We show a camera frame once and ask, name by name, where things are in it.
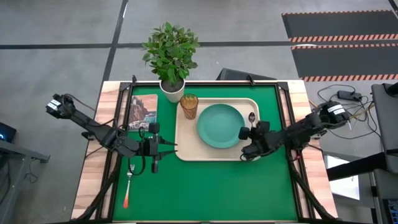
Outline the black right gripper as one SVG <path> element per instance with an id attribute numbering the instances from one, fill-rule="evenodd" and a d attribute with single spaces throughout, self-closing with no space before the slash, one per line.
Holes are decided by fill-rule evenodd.
<path id="1" fill-rule="evenodd" d="M 270 122 L 258 121 L 253 128 L 241 127 L 238 138 L 240 140 L 251 140 L 250 145 L 242 148 L 243 160 L 253 161 L 260 157 L 257 152 L 274 152 L 275 149 L 267 142 L 267 134 L 270 133 Z"/>

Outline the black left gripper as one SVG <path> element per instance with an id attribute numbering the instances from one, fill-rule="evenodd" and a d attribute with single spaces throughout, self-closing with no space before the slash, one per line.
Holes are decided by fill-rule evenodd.
<path id="1" fill-rule="evenodd" d="M 159 137 L 158 133 L 160 131 L 160 124 L 159 123 L 150 123 L 148 132 L 152 134 L 152 136 L 146 138 L 145 133 L 146 130 L 143 127 L 139 128 L 139 136 L 141 137 L 141 142 L 139 143 L 139 155 L 145 159 L 145 157 L 152 158 L 152 173 L 156 174 L 159 170 L 159 160 L 163 157 L 176 153 L 176 151 L 165 151 L 160 152 L 158 155 L 158 145 L 165 144 L 176 146 L 177 144 L 174 142 L 170 142 L 165 140 L 163 137 Z"/>

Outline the teal round plate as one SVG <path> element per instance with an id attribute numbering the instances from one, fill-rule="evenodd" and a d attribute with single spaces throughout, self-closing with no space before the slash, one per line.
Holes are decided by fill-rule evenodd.
<path id="1" fill-rule="evenodd" d="M 245 122 L 241 113 L 226 104 L 208 106 L 197 121 L 197 131 L 200 138 L 217 149 L 226 149 L 237 145 L 240 128 Z"/>

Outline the amber translucent plastic cup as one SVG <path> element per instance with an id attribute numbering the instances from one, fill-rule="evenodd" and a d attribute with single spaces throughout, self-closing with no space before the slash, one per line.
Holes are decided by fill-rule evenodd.
<path id="1" fill-rule="evenodd" d="M 195 119 L 197 115 L 198 98 L 192 93 L 183 95 L 180 99 L 180 105 L 187 119 Z"/>

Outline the cream plastic tray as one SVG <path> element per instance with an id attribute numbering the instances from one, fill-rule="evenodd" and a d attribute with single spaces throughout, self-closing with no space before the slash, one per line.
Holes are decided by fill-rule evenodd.
<path id="1" fill-rule="evenodd" d="M 240 140 L 237 145 L 226 149 L 217 149 L 205 143 L 197 131 L 197 121 L 200 113 L 208 106 L 215 104 L 226 104 L 236 108 L 244 118 L 248 127 L 250 112 L 256 115 L 256 122 L 259 121 L 259 107 L 257 103 L 249 98 L 199 98 L 197 115 L 195 119 L 187 119 L 180 105 L 177 106 L 177 118 L 175 128 L 176 155 L 183 161 L 239 161 L 244 146 L 251 143 L 251 140 Z"/>

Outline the illustrated coastal cover book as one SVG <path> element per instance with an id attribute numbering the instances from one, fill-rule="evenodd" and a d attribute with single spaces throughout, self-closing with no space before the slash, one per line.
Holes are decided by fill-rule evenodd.
<path id="1" fill-rule="evenodd" d="M 151 123 L 157 120 L 158 96 L 151 95 L 132 95 L 129 110 L 129 120 L 127 122 L 130 131 L 138 131 L 139 128 L 149 129 Z"/>

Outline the green felt mat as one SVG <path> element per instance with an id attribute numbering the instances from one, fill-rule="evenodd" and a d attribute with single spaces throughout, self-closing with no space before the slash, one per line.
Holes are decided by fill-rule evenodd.
<path id="1" fill-rule="evenodd" d="M 116 221 L 296 220 L 284 149 L 257 161 L 191 162 L 175 154 L 151 172 L 151 159 L 124 159 L 113 218 Z M 135 165 L 129 207 L 123 208 L 129 166 Z"/>

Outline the black box behind table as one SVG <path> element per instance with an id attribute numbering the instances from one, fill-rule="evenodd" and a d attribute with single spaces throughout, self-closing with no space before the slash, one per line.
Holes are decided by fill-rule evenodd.
<path id="1" fill-rule="evenodd" d="M 275 80 L 275 78 L 223 68 L 216 80 Z"/>

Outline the green plant in white pot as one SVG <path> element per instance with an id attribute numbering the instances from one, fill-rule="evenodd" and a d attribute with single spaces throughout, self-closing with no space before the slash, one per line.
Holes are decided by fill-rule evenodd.
<path id="1" fill-rule="evenodd" d="M 155 28 L 142 43 L 146 51 L 142 59 L 158 76 L 160 89 L 172 103 L 180 101 L 190 70 L 198 66 L 193 55 L 199 46 L 194 31 L 169 22 Z"/>

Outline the white panel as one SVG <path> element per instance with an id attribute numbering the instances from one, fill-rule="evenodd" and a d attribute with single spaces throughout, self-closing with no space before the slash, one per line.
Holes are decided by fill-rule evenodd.
<path id="1" fill-rule="evenodd" d="M 325 165 L 327 169 L 347 163 L 349 163 L 349 161 L 338 157 L 325 156 Z M 333 194 L 360 200 L 359 178 L 357 175 L 337 180 L 329 179 L 329 183 Z"/>

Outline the black horizontal beam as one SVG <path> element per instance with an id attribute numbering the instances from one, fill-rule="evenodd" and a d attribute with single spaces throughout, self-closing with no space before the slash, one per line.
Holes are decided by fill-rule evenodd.
<path id="1" fill-rule="evenodd" d="M 382 152 L 329 168 L 326 172 L 329 180 L 338 180 L 369 173 L 376 169 L 388 170 L 386 156 Z"/>

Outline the black power adapter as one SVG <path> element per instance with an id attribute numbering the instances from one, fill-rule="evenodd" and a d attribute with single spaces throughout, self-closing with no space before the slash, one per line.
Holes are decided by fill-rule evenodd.
<path id="1" fill-rule="evenodd" d="M 337 97 L 341 100 L 348 100 L 348 101 L 361 101 L 362 94 L 357 93 L 355 91 L 344 91 L 339 90 L 337 91 Z"/>

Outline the black mat with orange stripes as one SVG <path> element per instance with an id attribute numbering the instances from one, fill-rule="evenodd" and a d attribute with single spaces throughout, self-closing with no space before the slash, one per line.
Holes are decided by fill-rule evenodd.
<path id="1" fill-rule="evenodd" d="M 398 80 L 398 44 L 294 46 L 305 82 Z"/>
<path id="2" fill-rule="evenodd" d="M 398 40 L 398 17 L 389 10 L 283 13 L 289 41 Z"/>

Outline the grey side cabinet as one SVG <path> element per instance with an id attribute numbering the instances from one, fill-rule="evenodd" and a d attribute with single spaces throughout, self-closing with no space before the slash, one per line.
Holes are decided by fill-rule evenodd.
<path id="1" fill-rule="evenodd" d="M 387 170 L 398 174 L 398 82 L 373 84 L 371 91 Z"/>

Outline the black computer with blue light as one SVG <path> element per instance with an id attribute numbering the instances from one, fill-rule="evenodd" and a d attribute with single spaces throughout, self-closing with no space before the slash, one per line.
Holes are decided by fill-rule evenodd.
<path id="1" fill-rule="evenodd" d="M 2 122 L 0 122 L 0 141 L 6 141 L 12 143 L 17 131 Z"/>

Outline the black metal table frame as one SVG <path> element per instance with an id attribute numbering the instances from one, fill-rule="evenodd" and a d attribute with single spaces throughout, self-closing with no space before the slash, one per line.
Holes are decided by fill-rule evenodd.
<path id="1" fill-rule="evenodd" d="M 193 93 L 200 97 L 247 97 L 254 100 L 260 108 L 260 116 L 262 119 L 271 122 L 273 129 L 280 129 L 287 122 L 289 116 L 301 118 L 309 112 L 309 108 L 293 107 L 286 103 L 285 96 L 291 96 L 296 100 L 306 101 L 307 95 L 303 82 L 300 80 L 285 82 L 285 81 L 268 81 L 251 85 L 249 82 L 222 82 L 222 81 L 195 81 L 189 82 L 187 92 Z M 116 185 L 110 190 L 110 198 L 106 199 L 103 204 L 102 216 L 110 218 L 114 222 L 168 222 L 166 221 L 116 221 L 113 218 L 114 205 L 116 202 L 116 193 L 118 190 L 118 183 L 120 178 L 121 165 L 124 159 L 116 157 L 114 168 L 117 172 L 118 181 Z M 298 217 L 307 215 L 307 200 L 302 197 L 301 190 L 295 186 L 291 180 L 292 190 L 295 199 L 295 206 Z M 296 220 L 264 220 L 265 221 L 296 221 Z M 237 221 L 237 220 L 215 220 L 215 221 L 183 221 L 183 222 L 256 222 L 256 221 Z"/>

